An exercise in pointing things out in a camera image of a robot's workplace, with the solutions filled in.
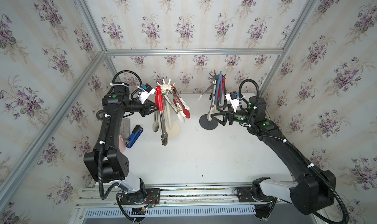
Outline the pink cup of pens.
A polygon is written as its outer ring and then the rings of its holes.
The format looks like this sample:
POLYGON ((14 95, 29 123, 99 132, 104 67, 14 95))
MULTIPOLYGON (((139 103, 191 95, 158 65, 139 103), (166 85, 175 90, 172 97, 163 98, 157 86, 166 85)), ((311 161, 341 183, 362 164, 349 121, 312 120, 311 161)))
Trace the pink cup of pens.
POLYGON ((125 146, 125 143, 124 143, 124 139, 123 139, 123 137, 121 135, 119 136, 118 143, 119 143, 119 151, 121 153, 123 153, 125 151, 125 149, 126 149, 126 146, 125 146))

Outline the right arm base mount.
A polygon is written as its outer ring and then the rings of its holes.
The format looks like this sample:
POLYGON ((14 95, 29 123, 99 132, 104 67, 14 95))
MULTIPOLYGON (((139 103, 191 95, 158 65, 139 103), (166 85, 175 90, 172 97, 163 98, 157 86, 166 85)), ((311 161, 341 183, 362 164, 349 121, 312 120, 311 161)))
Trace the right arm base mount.
POLYGON ((267 221, 277 204, 277 198, 263 194, 261 189, 262 181, 270 180, 270 177, 261 177, 252 182, 251 186, 236 187, 233 194, 239 199, 239 202, 252 202, 255 205, 256 217, 260 221, 267 221))

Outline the aluminium front rail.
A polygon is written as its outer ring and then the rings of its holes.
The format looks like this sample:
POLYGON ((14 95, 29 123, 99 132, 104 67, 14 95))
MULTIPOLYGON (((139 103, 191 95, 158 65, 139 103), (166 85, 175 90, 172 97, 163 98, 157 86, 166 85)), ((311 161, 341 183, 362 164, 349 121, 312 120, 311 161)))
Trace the aluminium front rail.
MULTIPOLYGON (((193 205, 235 205, 240 203, 239 187, 251 188, 252 183, 209 183, 209 184, 149 184, 147 190, 159 189, 153 195, 159 203, 157 207, 193 206, 193 205)), ((116 207, 115 195, 118 189, 113 189, 107 199, 100 199, 98 186, 83 188, 79 191, 76 208, 116 207)))

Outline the grey whiteboard eraser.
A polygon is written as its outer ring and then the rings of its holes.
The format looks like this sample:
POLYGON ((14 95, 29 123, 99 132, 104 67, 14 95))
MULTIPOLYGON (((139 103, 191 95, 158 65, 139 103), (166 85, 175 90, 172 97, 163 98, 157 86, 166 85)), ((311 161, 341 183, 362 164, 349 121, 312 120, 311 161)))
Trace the grey whiteboard eraser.
POLYGON ((123 140, 127 140, 131 135, 131 123, 128 118, 123 118, 120 127, 120 135, 123 140))

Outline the red handled steel tongs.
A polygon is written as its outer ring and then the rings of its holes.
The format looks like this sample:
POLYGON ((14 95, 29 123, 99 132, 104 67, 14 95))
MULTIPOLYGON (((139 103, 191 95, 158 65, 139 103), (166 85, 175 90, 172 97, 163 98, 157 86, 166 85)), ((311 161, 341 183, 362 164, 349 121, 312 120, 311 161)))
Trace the red handled steel tongs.
POLYGON ((226 89, 225 89, 225 77, 222 78, 222 88, 221 88, 221 102, 226 104, 226 89))

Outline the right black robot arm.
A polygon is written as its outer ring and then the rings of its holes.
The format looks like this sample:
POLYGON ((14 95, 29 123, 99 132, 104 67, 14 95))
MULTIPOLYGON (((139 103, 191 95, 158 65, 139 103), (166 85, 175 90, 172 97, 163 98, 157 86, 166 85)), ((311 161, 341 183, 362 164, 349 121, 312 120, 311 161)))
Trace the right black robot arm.
POLYGON ((251 135, 267 145, 284 163, 294 177, 293 182, 272 181, 261 177, 253 181, 249 197, 260 204, 256 216, 266 220, 278 200, 292 204, 301 214, 313 214, 320 220, 332 224, 333 221, 318 211, 338 203, 342 219, 340 224, 350 220, 347 206, 336 192, 336 177, 327 170, 323 171, 300 150, 289 142, 280 128, 266 117, 266 103, 260 96, 260 87, 252 79, 239 85, 238 91, 225 96, 228 104, 219 107, 211 118, 225 126, 239 123, 251 135))

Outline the cream utensil rack stand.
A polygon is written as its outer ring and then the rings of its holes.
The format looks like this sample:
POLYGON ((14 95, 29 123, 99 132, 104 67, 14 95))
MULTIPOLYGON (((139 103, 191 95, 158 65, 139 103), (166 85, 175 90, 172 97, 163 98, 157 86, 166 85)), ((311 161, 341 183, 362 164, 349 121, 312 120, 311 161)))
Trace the cream utensil rack stand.
POLYGON ((172 93, 173 86, 170 84, 171 79, 166 83, 165 79, 162 80, 162 82, 157 82, 158 86, 161 88, 162 96, 163 96, 163 102, 164 102, 164 114, 165 114, 165 120, 167 121, 167 133, 168 138, 172 139, 179 135, 181 126, 179 123, 174 121, 171 117, 172 113, 176 114, 177 108, 169 98, 169 94, 172 93))

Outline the dark grey utensil rack stand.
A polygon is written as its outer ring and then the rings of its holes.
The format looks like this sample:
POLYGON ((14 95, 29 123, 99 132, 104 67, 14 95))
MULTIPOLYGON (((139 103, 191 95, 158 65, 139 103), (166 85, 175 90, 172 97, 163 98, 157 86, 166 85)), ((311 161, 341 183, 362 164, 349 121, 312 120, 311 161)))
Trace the dark grey utensil rack stand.
POLYGON ((197 101, 199 101, 206 93, 210 92, 210 109, 207 114, 202 115, 199 119, 200 126, 205 130, 214 130, 218 126, 218 121, 211 117, 212 114, 219 113, 220 111, 218 108, 220 106, 224 106, 227 103, 225 98, 226 95, 226 74, 223 74, 222 71, 216 73, 209 73, 210 75, 210 85, 209 87, 201 93, 198 97, 197 101))

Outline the cream steel tongs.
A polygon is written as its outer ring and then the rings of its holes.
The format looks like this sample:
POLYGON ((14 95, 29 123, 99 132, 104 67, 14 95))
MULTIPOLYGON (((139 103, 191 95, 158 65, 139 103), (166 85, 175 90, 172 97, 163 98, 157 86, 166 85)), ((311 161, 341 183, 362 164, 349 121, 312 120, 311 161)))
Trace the cream steel tongs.
POLYGON ((213 90, 214 88, 216 87, 216 80, 212 80, 210 86, 203 92, 199 95, 199 97, 197 98, 197 101, 200 101, 200 99, 207 93, 209 92, 210 90, 213 90))

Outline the blue stapler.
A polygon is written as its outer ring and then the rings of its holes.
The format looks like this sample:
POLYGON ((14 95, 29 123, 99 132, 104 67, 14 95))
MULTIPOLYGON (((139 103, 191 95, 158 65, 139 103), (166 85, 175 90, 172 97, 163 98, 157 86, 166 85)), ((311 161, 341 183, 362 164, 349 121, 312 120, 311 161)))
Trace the blue stapler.
POLYGON ((132 148, 132 146, 138 140, 138 138, 140 137, 142 132, 143 132, 143 128, 140 125, 136 125, 135 128, 133 129, 133 131, 131 132, 131 135, 126 140, 125 146, 127 148, 132 148))

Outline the white tongs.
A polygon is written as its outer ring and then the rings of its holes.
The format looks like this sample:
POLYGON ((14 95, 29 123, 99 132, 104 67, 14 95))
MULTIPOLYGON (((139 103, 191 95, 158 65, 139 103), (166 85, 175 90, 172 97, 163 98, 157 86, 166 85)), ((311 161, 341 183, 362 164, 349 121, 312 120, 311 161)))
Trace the white tongs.
POLYGON ((176 113, 178 119, 179 119, 182 123, 185 123, 185 115, 184 115, 184 113, 183 113, 183 110, 180 108, 180 106, 177 106, 176 103, 174 103, 173 101, 170 100, 168 93, 169 93, 169 92, 166 91, 165 94, 164 94, 164 98, 165 98, 166 102, 167 102, 168 105, 173 109, 173 111, 176 113))

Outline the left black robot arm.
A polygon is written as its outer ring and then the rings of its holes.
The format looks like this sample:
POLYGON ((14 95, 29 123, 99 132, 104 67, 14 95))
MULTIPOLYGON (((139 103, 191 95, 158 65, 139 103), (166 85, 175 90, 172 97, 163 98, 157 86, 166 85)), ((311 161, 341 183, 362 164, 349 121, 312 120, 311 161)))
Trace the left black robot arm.
POLYGON ((83 162, 94 181, 98 182, 101 199, 106 199, 115 187, 124 191, 133 202, 142 202, 147 197, 145 184, 141 178, 130 171, 130 162, 121 152, 119 140, 125 113, 139 113, 142 117, 158 110, 158 106, 148 98, 156 90, 149 84, 143 84, 138 74, 128 71, 139 81, 134 92, 129 84, 117 82, 122 70, 113 77, 108 93, 102 98, 102 110, 96 114, 102 122, 99 137, 92 152, 85 153, 83 162))

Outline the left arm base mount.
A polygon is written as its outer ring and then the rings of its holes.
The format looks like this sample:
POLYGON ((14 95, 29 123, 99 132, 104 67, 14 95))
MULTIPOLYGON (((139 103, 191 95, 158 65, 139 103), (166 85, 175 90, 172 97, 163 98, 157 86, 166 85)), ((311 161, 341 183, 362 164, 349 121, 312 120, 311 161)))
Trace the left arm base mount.
POLYGON ((121 213, 131 221, 141 221, 146 217, 147 211, 160 202, 161 189, 142 189, 141 192, 127 194, 118 192, 115 196, 121 213))

